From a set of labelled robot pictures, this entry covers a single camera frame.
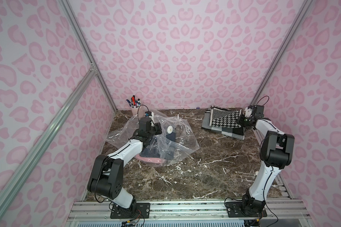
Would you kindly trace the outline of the grey white checked blanket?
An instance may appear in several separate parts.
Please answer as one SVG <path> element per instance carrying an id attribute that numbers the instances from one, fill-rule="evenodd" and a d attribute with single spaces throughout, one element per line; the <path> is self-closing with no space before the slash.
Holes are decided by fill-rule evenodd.
<path id="1" fill-rule="evenodd" d="M 209 130 L 211 132 L 219 133 L 225 136 L 229 136 L 238 140 L 244 140 L 244 129 L 240 128 L 227 128 L 227 127 L 214 127 L 210 126 L 210 119 L 211 119 L 211 111 L 207 110 L 205 112 L 203 122 L 202 122 L 202 129 Z"/>

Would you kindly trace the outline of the black white houndstooth blanket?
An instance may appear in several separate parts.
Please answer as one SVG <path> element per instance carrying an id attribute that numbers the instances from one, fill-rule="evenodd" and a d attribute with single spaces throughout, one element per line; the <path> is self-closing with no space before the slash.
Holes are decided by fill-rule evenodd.
<path id="1" fill-rule="evenodd" d="M 240 128 L 238 119 L 242 110 L 228 110 L 218 107 L 211 107 L 210 109 L 210 122 L 211 127 L 221 128 Z"/>

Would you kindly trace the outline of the dark blanket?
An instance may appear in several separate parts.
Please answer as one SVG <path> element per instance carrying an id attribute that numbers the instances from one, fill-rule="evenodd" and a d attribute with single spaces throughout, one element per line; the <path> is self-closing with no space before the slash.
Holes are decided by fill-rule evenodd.
<path id="1" fill-rule="evenodd" d="M 176 128 L 173 126 L 173 133 L 168 134 L 167 127 L 165 136 L 153 137 L 150 144 L 140 153 L 141 157 L 161 158 L 166 162 L 176 162 L 182 159 L 182 147 L 176 142 Z"/>

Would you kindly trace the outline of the clear plastic vacuum bag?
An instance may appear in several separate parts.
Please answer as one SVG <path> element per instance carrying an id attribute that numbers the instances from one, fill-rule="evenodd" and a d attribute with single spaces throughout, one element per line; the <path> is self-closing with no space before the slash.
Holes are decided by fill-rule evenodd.
<path id="1" fill-rule="evenodd" d="M 121 129 L 110 132 L 106 141 L 116 148 L 122 147 L 139 129 L 139 119 L 137 115 L 132 116 Z M 162 132 L 145 142 L 145 148 L 136 159 L 151 166 L 170 166 L 199 149 L 187 120 L 179 116 L 166 117 L 162 113 L 153 113 L 152 119 L 153 124 L 160 124 Z"/>

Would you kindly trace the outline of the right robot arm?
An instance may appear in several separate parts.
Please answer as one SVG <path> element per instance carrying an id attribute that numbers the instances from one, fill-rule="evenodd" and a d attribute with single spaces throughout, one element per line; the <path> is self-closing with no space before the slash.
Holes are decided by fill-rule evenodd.
<path id="1" fill-rule="evenodd" d="M 270 120 L 246 117 L 242 114 L 239 124 L 251 127 L 264 135 L 260 145 L 261 166 L 252 186 L 242 197 L 241 211 L 252 217 L 261 214 L 266 205 L 267 194 L 276 176 L 292 161 L 295 137 L 284 133 Z"/>

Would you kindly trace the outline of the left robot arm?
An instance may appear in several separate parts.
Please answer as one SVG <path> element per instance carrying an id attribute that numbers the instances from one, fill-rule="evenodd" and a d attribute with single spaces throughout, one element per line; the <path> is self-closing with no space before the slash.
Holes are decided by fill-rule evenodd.
<path id="1" fill-rule="evenodd" d="M 123 209 L 135 211 L 136 200 L 123 188 L 124 167 L 161 133 L 160 123 L 155 123 L 150 117 L 141 118 L 139 128 L 124 146 L 109 155 L 96 157 L 87 190 L 95 196 L 108 198 Z"/>

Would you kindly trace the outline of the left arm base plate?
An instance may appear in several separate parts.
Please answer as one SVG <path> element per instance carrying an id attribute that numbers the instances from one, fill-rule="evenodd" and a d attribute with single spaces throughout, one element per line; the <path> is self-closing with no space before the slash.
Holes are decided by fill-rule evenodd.
<path id="1" fill-rule="evenodd" d="M 130 208 L 122 208 L 119 205 L 114 205 L 111 211 L 111 219 L 132 219 L 132 218 L 149 218 L 150 203 L 136 202 L 131 204 Z"/>

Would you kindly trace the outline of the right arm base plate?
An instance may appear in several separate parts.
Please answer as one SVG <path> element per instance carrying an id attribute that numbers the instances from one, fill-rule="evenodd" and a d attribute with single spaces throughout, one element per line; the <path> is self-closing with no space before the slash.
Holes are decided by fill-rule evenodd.
<path id="1" fill-rule="evenodd" d="M 229 218 L 265 218 L 267 217 L 264 208 L 242 208 L 241 201 L 227 201 L 224 203 Z"/>

